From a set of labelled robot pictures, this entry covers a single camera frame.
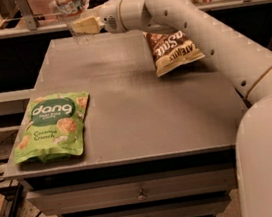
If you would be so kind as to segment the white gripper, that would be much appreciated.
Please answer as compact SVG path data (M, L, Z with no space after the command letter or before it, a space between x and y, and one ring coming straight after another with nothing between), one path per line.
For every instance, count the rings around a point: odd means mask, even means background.
M121 3L123 0L108 0L93 9L86 9L79 18L71 23L71 28L78 34L98 34L102 29L108 33L127 31L121 20Z

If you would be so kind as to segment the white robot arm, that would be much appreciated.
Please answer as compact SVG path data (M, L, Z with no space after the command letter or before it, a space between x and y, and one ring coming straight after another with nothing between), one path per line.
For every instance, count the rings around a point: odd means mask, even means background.
M236 170L242 217L272 217L272 52L236 32L191 0L109 0L86 10L77 33L183 31L251 104L236 138Z

